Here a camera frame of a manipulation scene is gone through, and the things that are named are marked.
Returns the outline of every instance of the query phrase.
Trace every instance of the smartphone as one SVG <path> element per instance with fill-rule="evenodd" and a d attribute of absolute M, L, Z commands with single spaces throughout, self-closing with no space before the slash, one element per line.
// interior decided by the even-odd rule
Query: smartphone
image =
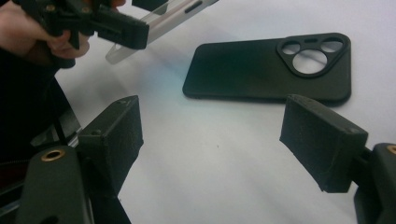
<path fill-rule="evenodd" d="M 153 10 L 141 19 L 149 26 L 148 44 L 217 1 L 219 0 L 171 0 Z M 114 44 L 107 53 L 106 60 L 112 64 L 119 63 L 135 52 L 137 49 Z"/>

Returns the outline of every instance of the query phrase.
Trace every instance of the human hand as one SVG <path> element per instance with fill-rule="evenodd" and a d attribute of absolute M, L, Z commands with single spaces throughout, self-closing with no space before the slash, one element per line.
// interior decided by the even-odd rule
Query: human hand
<path fill-rule="evenodd" d="M 125 0 L 112 1 L 113 7 L 125 4 Z M 23 59 L 50 65 L 51 54 L 65 59 L 75 59 L 85 55 L 90 48 L 88 37 L 79 35 L 79 49 L 69 43 L 70 31 L 61 36 L 49 35 L 33 18 L 28 16 L 20 6 L 11 1 L 0 7 L 0 48 Z"/>

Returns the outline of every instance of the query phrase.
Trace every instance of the tabletop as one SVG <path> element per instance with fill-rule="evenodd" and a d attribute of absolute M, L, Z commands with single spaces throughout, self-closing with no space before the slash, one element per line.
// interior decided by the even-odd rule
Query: tabletop
<path fill-rule="evenodd" d="M 120 10 L 138 14 L 130 2 Z M 117 64 L 94 36 L 57 79 L 82 127 L 139 96 L 145 144 L 119 195 L 133 223 L 356 223 L 357 186 L 321 192 L 279 141 L 285 105 L 191 99 L 182 87 L 205 43 L 344 34 L 352 95 L 332 110 L 369 133 L 368 148 L 394 143 L 395 27 L 391 0 L 219 0 Z"/>

